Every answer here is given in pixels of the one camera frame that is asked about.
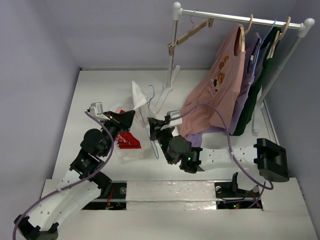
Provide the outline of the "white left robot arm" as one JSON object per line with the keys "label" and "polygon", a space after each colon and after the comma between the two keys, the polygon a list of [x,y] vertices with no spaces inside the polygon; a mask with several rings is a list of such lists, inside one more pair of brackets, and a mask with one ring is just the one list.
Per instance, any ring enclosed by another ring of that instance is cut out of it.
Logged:
{"label": "white left robot arm", "polygon": [[102,169],[113,154],[119,133],[130,130],[135,113],[130,110],[97,114],[93,107],[85,111],[100,128],[90,129],[84,134],[78,155],[56,189],[14,220],[13,239],[20,233],[26,240],[56,240],[60,225],[69,215],[97,197],[104,198],[110,194],[112,180]]}

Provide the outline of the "white red printed t-shirt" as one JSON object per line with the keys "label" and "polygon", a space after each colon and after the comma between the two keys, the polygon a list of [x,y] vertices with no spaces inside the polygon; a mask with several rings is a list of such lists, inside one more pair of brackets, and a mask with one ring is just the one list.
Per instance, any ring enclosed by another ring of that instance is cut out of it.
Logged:
{"label": "white red printed t-shirt", "polygon": [[115,153],[121,163],[143,159],[151,148],[147,134],[148,101],[146,94],[135,82],[131,82],[131,94],[114,106],[116,113],[135,111],[132,125],[128,132],[119,133],[115,142]]}

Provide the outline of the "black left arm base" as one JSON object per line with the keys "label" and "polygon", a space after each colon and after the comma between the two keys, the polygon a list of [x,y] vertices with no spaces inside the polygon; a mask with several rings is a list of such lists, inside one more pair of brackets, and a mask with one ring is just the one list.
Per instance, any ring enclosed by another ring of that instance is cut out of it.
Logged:
{"label": "black left arm base", "polygon": [[86,204],[82,210],[91,211],[124,211],[127,209],[127,181],[116,180],[112,181],[110,190],[105,195],[100,195],[98,198]]}

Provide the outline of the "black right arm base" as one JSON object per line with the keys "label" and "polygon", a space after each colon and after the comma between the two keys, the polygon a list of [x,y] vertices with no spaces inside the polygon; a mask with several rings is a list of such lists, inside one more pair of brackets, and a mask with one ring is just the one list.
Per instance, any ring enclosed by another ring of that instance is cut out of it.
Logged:
{"label": "black right arm base", "polygon": [[214,186],[218,210],[263,209],[260,190],[239,188],[237,172],[231,180],[215,182]]}

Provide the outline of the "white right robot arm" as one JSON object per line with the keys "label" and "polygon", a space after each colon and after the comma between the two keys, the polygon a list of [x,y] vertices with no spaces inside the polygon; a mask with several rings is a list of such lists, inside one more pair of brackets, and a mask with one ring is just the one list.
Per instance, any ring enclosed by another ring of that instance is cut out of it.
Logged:
{"label": "white right robot arm", "polygon": [[266,139],[258,138],[252,146],[234,149],[193,147],[181,135],[173,135],[168,120],[150,117],[150,140],[157,141],[168,164],[179,164],[186,173],[216,169],[246,170],[257,181],[288,182],[290,174],[286,149]]}

